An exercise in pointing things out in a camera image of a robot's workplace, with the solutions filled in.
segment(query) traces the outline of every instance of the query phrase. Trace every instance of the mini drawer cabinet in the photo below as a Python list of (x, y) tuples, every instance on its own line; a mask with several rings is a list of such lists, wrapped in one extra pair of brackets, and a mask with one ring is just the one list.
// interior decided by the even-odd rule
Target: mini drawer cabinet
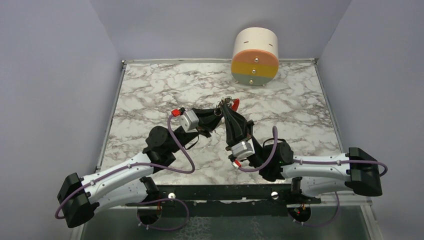
[(278, 41), (271, 30), (250, 27), (235, 38), (231, 74), (241, 84), (261, 86), (277, 74)]

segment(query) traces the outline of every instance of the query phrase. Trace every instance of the metal frame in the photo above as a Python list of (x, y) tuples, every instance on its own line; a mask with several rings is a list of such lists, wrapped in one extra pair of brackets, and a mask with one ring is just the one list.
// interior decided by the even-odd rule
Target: metal frame
[[(342, 138), (341, 138), (341, 134), (340, 134), (340, 131), (339, 131), (338, 124), (337, 124), (337, 119), (336, 119), (334, 112), (332, 111), (330, 101), (327, 97), (327, 93), (326, 93), (324, 85), (322, 83), (322, 80), (321, 80), (321, 77), (320, 77), (320, 74), (319, 74), (319, 71), (318, 71), (317, 60), (318, 60), (317, 58), (304, 58), (304, 59), (282, 58), (282, 59), (279, 59), (279, 62), (280, 63), (312, 63), (314, 65), (315, 72), (316, 72), (316, 75), (318, 77), (318, 81), (319, 81), (319, 84), (321, 86), (321, 90), (322, 90), (326, 105), (328, 107), (328, 112), (330, 114), (330, 118), (331, 118), (331, 121), (333, 123), (333, 128), (334, 128), (335, 135), (336, 135), (336, 138), (337, 138), (337, 141), (338, 141), (338, 144), (339, 144), (339, 148), (340, 148), (340, 151), (343, 153), (344, 148), (342, 146), (342, 141), (341, 141)], [(102, 145), (100, 156), (99, 156), (97, 166), (96, 166), (96, 172), (99, 171), (101, 166), (102, 166), (103, 157), (104, 157), (105, 150), (106, 150), (106, 144), (107, 144), (109, 133), (110, 133), (110, 130), (111, 130), (113, 116), (115, 114), (115, 109), (116, 109), (116, 106), (117, 106), (119, 93), (120, 93), (122, 82), (123, 82), (123, 79), (124, 79), (124, 76), (125, 76), (125, 70), (126, 70), (127, 64), (230, 63), (230, 62), (231, 62), (231, 59), (217, 59), (217, 58), (123, 60), (122, 61), (122, 63), (123, 63), (122, 72), (121, 72), (121, 76), (119, 78), (119, 85), (118, 85), (118, 89), (117, 89), (116, 94), (115, 94), (115, 99), (114, 99), (114, 102), (113, 102), (113, 105), (112, 105), (112, 110), (111, 110), (109, 122), (108, 122), (108, 125), (107, 125), (107, 129), (105, 131), (105, 136), (104, 136), (104, 139), (103, 139), (103, 145)], [(365, 223), (366, 223), (366, 226), (367, 226), (367, 229), (368, 229), (368, 232), (369, 232), (371, 239), (373, 239), (373, 240), (382, 240), (383, 239), (382, 234), (380, 232), (380, 228), (378, 226), (378, 223), (375, 220), (374, 214), (371, 210), (371, 205), (372, 205), (371, 198), (364, 197), (364, 196), (358, 196), (358, 195), (356, 195), (352, 192), (344, 192), (344, 193), (340, 192), (339, 198), (340, 198), (340, 205), (341, 206), (361, 205), (361, 210), (362, 210), (364, 220), (365, 220)], [(337, 205), (336, 198), (335, 198), (335, 195), (332, 194), (332, 193), (323, 194), (321, 196), (321, 203), (313, 204), (314, 207), (328, 207), (328, 206), (336, 206), (336, 205)], [(295, 206), (297, 206), (297, 204), (287, 205), (287, 207), (295, 207)], [(149, 207), (146, 207), (146, 206), (144, 206), (144, 207), (123, 206), (123, 207), (120, 207), (120, 208), (122, 208), (122, 209), (127, 209), (127, 208), (146, 209), (146, 208), (149, 208)], [(79, 227), (73, 228), (70, 239), (71, 240), (80, 239), (82, 234), (83, 234), (83, 229), (84, 229), (84, 224), (79, 226)]]

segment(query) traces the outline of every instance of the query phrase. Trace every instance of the marble tabletop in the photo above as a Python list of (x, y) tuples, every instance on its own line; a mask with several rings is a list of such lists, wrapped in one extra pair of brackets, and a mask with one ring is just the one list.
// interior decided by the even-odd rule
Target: marble tabletop
[[(253, 120), (253, 135), (262, 143), (278, 137), (290, 144), (295, 155), (325, 156), (340, 153), (328, 107), (312, 63), (281, 63), (266, 86), (246, 86), (231, 76), (230, 63), (133, 63), (127, 64), (101, 170), (121, 163), (147, 146), (155, 126), (166, 127), (171, 110), (213, 108), (222, 97), (239, 98), (238, 113)], [(173, 121), (172, 128), (178, 127)], [(156, 184), (266, 184), (258, 173), (235, 170), (225, 151), (225, 127), (212, 137), (200, 137), (188, 152), (196, 171), (190, 175), (162, 170), (152, 177)], [(191, 169), (178, 151), (173, 168)]]

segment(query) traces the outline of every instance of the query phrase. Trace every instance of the red object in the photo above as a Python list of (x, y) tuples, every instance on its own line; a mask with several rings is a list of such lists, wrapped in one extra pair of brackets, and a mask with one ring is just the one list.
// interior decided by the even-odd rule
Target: red object
[(239, 161), (235, 160), (234, 162), (235, 162), (235, 164), (237, 164), (237, 166), (238, 166), (239, 168), (242, 166), (242, 165), (240, 164), (240, 162), (239, 162)]
[(180, 110), (178, 110), (178, 109), (174, 109), (174, 110), (172, 110), (172, 115), (174, 116), (174, 117), (177, 117), (177, 116), (180, 116), (181, 115), (181, 112), (180, 112)]
[(239, 109), (239, 104), (240, 104), (240, 99), (238, 99), (238, 98), (234, 99), (234, 101), (232, 101), (232, 107), (231, 107), (231, 109), (234, 112), (237, 112), (237, 109)]

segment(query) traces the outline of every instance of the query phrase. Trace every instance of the black cable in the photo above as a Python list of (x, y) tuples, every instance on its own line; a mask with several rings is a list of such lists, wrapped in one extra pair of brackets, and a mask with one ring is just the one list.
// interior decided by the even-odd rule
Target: black cable
[[(262, 143), (262, 148), (264, 148), (264, 147), (265, 147), (265, 143), (266, 143), (266, 142), (271, 141), (271, 140), (274, 140), (274, 138), (268, 138), (267, 140), (265, 140), (265, 141)], [(285, 139), (278, 138), (278, 140), (279, 140), (279, 141), (281, 141), (281, 142), (285, 142), (285, 143), (287, 143), (287, 141), (286, 141)]]

